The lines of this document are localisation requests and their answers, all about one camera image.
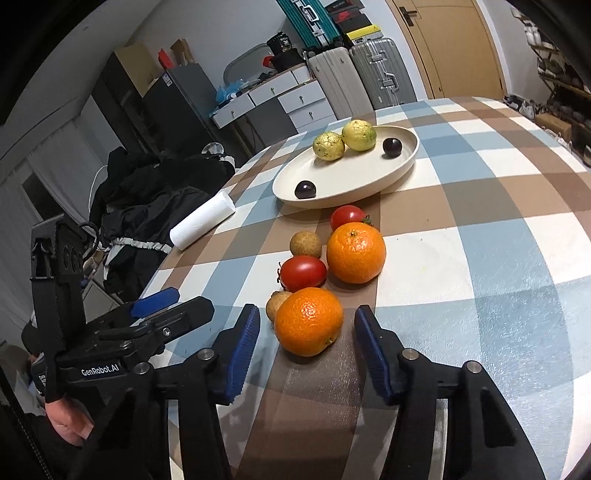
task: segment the paper towel roll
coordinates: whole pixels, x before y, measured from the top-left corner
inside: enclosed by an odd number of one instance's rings
[[[226,192],[219,191],[175,226],[170,231],[170,239],[175,247],[184,250],[234,212],[232,199]]]

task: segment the teal suitcase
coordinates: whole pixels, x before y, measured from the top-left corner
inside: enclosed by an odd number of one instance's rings
[[[326,48],[340,36],[319,0],[277,0],[307,48]]]

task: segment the plate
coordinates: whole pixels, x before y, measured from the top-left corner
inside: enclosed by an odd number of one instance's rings
[[[413,166],[420,142],[407,128],[374,128],[376,144],[366,152],[347,148],[341,159],[326,161],[317,158],[312,147],[303,151],[279,172],[273,182],[273,194],[289,205],[312,209],[353,203],[389,187]],[[402,142],[402,153],[397,158],[384,154],[382,143],[386,138]],[[302,180],[316,185],[316,197],[296,198],[294,191]]]

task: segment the hand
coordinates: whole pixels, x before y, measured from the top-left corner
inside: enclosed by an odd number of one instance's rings
[[[68,443],[82,446],[95,424],[67,398],[46,403],[45,411],[53,428]]]

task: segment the yellow-green fruit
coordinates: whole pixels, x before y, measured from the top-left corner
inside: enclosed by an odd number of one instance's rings
[[[314,139],[312,150],[322,160],[338,160],[345,153],[345,143],[339,134],[324,132]]]
[[[322,255],[322,242],[314,232],[297,232],[290,241],[290,251],[294,257],[308,255],[320,258]]]
[[[265,306],[265,313],[267,314],[267,318],[272,322],[275,321],[275,317],[277,316],[277,310],[283,304],[287,297],[291,295],[290,291],[274,291],[273,295],[267,302],[267,306]]]
[[[364,152],[375,146],[375,129],[365,120],[351,120],[343,127],[341,135],[347,146],[358,152]]]

